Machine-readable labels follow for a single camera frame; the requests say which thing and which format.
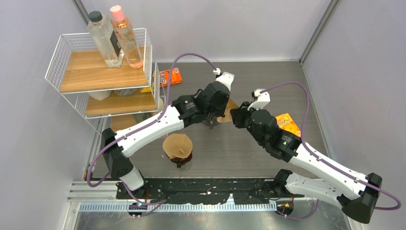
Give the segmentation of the brown paper coffee filter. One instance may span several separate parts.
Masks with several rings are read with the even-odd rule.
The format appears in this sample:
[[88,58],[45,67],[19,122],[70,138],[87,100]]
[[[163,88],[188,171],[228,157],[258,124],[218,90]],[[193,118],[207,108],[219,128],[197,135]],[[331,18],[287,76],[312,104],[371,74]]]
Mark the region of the brown paper coffee filter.
[[185,159],[193,150],[193,143],[186,134],[171,134],[162,144],[165,154],[169,159]]
[[219,123],[232,122],[232,116],[230,114],[230,111],[232,109],[237,109],[237,108],[239,108],[239,106],[232,99],[229,99],[228,102],[227,102],[227,105],[226,105],[225,112],[224,112],[225,116],[224,117],[218,117],[217,122],[219,122]]

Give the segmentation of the brown plastic coffee dripper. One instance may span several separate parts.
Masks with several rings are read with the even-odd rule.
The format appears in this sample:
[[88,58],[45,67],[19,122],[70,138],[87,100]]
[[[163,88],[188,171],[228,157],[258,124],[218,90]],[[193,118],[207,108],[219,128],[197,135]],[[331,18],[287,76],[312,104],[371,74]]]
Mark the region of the brown plastic coffee dripper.
[[192,160],[192,153],[190,153],[187,157],[185,158],[179,158],[179,157],[170,157],[169,155],[166,155],[167,158],[174,164],[176,164],[177,168],[181,168],[183,165],[187,164]]

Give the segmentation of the dark green coffee dripper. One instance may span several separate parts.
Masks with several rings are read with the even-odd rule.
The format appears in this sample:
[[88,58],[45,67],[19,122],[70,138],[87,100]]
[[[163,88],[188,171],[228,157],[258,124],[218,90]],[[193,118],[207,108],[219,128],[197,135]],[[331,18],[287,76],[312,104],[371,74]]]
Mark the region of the dark green coffee dripper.
[[218,119],[217,116],[211,116],[211,117],[209,117],[209,118],[203,120],[202,123],[203,123],[205,126],[209,127],[209,129],[213,129],[215,126],[217,126],[218,124],[220,124],[217,119]]

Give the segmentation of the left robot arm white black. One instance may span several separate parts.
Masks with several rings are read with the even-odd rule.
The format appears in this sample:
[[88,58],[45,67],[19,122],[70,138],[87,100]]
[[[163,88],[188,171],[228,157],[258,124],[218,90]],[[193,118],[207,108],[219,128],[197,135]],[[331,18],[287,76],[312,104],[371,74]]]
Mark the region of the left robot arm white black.
[[183,95],[160,112],[125,130],[103,132],[106,145],[102,154],[110,176],[120,180],[135,198],[142,198],[147,186],[140,171],[130,161],[136,151],[164,134],[181,130],[213,116],[224,116],[231,91],[231,81],[216,80],[194,95]]

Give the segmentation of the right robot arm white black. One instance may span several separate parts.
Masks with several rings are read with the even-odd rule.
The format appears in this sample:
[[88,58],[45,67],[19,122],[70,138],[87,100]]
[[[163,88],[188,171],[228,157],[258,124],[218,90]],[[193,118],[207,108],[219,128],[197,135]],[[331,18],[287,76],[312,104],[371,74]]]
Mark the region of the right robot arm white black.
[[371,221],[380,193],[382,177],[351,170],[305,145],[297,135],[279,128],[277,120],[265,109],[248,108],[244,102],[230,111],[236,128],[245,128],[272,157],[299,166],[318,176],[310,179],[280,170],[273,190],[278,196],[290,194],[313,197],[339,207],[349,218],[364,224]]

